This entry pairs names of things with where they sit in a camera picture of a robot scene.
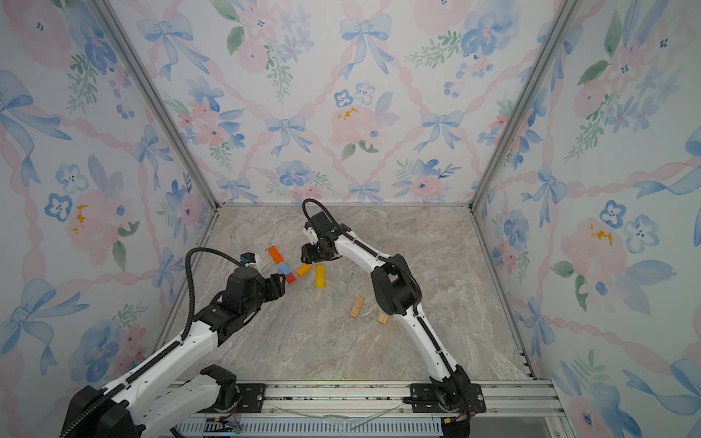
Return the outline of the light blue block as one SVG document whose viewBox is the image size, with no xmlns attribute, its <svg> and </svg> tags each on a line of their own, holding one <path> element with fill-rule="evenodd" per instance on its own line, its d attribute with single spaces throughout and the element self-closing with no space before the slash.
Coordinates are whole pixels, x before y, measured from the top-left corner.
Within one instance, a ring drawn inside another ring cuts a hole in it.
<svg viewBox="0 0 701 438">
<path fill-rule="evenodd" d="M 279 263 L 277 266 L 283 275 L 287 276 L 291 274 L 291 270 L 285 262 Z"/>
</svg>

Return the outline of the long natural wood block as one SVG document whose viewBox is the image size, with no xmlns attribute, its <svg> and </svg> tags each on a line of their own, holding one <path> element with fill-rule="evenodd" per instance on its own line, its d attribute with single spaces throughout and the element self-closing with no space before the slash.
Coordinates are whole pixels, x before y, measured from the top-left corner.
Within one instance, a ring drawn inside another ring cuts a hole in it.
<svg viewBox="0 0 701 438">
<path fill-rule="evenodd" d="M 350 310 L 350 316 L 353 319 L 358 319 L 359 315 L 361 314 L 361 309 L 363 308 L 364 304 L 364 297 L 356 297 L 352 309 Z"/>
</svg>

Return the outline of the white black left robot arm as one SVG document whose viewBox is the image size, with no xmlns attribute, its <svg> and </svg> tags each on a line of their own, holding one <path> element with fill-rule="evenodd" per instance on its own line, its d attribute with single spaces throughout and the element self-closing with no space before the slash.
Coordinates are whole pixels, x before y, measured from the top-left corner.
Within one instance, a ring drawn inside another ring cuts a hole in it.
<svg viewBox="0 0 701 438">
<path fill-rule="evenodd" d="M 171 385 L 252 321 L 263 304 L 283 297 L 286 283 L 282 274 L 263 277 L 251 266 L 237 268 L 225 290 L 168 345 L 103 388 L 80 390 L 69 403 L 62 436 L 158 437 L 204 409 L 234 409 L 242 396 L 237 377 L 223 367 L 207 366 L 184 385 Z"/>
</svg>

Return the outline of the long yellow block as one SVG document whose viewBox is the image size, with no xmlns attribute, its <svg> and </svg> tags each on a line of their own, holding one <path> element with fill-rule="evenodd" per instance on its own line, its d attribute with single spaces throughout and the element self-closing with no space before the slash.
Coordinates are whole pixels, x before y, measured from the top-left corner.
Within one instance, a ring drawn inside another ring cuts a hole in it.
<svg viewBox="0 0 701 438">
<path fill-rule="evenodd" d="M 315 267 L 315 285 L 318 289 L 326 287 L 325 266 L 317 265 Z"/>
</svg>

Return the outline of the small orange block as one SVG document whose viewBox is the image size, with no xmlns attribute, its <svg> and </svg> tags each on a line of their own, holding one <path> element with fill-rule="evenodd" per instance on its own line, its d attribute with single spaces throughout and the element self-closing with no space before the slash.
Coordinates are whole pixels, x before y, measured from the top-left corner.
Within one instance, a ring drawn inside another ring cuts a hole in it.
<svg viewBox="0 0 701 438">
<path fill-rule="evenodd" d="M 275 246 L 270 246 L 268 248 L 268 253 L 270 254 L 271 258 L 274 260 L 276 265 L 281 265 L 285 262 L 284 257 L 279 253 L 279 250 Z"/>
</svg>

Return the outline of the short yellow block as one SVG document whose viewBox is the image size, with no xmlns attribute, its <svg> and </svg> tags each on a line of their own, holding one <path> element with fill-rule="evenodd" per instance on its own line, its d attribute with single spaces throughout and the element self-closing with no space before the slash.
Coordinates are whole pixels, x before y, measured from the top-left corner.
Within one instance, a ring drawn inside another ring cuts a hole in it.
<svg viewBox="0 0 701 438">
<path fill-rule="evenodd" d="M 304 264 L 299 267 L 296 273 L 299 277 L 305 277 L 310 272 L 310 270 L 312 270 L 312 265 Z"/>
</svg>

